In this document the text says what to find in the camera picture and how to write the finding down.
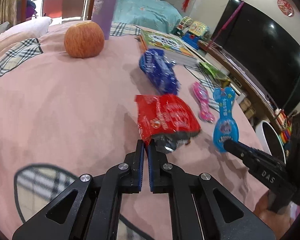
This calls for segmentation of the person's right hand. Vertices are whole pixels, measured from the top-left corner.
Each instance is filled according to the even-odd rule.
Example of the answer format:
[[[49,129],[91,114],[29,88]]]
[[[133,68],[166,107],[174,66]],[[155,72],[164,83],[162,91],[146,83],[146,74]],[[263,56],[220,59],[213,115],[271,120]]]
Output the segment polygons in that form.
[[[280,239],[288,231],[294,220],[290,217],[289,209],[282,215],[268,210],[268,194],[269,191],[257,202],[254,214],[271,228],[275,233],[276,239]]]

